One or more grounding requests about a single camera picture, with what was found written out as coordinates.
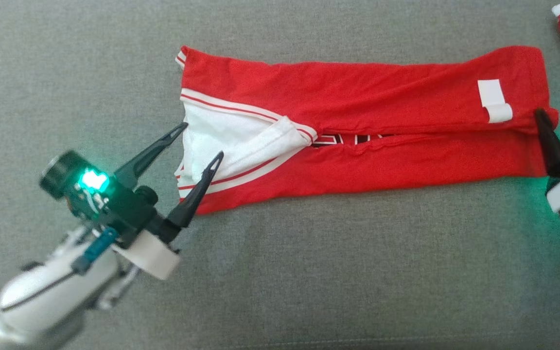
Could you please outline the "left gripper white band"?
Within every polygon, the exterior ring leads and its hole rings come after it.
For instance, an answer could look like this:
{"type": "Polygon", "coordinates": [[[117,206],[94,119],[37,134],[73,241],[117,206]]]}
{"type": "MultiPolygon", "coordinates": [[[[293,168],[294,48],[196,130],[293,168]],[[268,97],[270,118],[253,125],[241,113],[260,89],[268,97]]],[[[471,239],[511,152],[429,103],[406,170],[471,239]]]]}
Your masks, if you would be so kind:
{"type": "Polygon", "coordinates": [[[209,162],[200,181],[169,213],[167,220],[154,207],[157,196],[153,189],[144,188],[141,192],[131,189],[138,186],[140,177],[187,126],[187,122],[181,122],[114,172],[115,179],[123,185],[114,190],[114,228],[119,235],[116,244],[120,254],[160,280],[167,280],[178,267],[180,257],[169,243],[193,220],[224,159],[224,152],[220,151],[209,162]]]}

